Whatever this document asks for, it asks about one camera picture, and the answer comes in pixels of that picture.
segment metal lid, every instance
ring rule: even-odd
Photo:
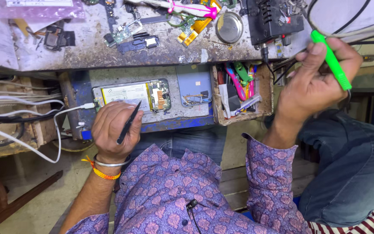
[[[240,16],[233,12],[225,12],[217,20],[216,35],[225,43],[237,42],[243,33],[243,23]]]

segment tool box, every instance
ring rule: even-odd
[[[223,116],[219,83],[217,82],[217,69],[215,65],[211,67],[210,75],[211,88],[213,90],[213,115],[216,124],[226,126],[240,121],[254,120],[273,113],[273,77],[267,66],[258,66],[255,75],[255,77],[257,77],[256,80],[258,80],[255,83],[255,95],[260,95],[262,97],[262,101],[257,103],[257,112],[246,112],[245,114],[239,114],[229,119],[226,119]]]

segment green screwdriver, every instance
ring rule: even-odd
[[[336,56],[334,55],[333,51],[328,46],[327,42],[323,35],[321,35],[317,30],[314,30],[311,33],[311,38],[314,43],[322,42],[327,46],[327,54],[325,56],[325,61],[327,62],[330,70],[333,72],[334,76],[336,77],[337,81],[340,83],[340,86],[343,88],[344,91],[351,89],[351,84],[346,77],[342,67],[340,66],[339,61],[337,61]]]

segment purple patterned shirt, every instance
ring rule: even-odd
[[[115,197],[114,233],[198,233],[186,205],[193,208],[201,233],[311,233],[293,203],[291,164],[297,146],[273,149],[248,139],[246,167],[252,221],[232,211],[219,190],[221,168],[203,153],[185,150],[168,157],[155,144],[122,174]],[[67,233],[108,232],[109,213],[89,216]]]

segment orange thread bracelet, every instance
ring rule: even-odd
[[[82,161],[86,161],[86,162],[90,162],[90,164],[92,165],[92,168],[93,168],[93,171],[95,172],[95,174],[97,174],[98,176],[100,176],[101,178],[104,178],[104,179],[109,179],[109,180],[114,180],[114,179],[117,179],[121,176],[121,172],[119,172],[118,175],[116,176],[108,176],[104,173],[102,173],[101,171],[99,171],[98,169],[95,168],[95,162],[90,160],[89,156],[87,156],[87,159],[82,159]]]

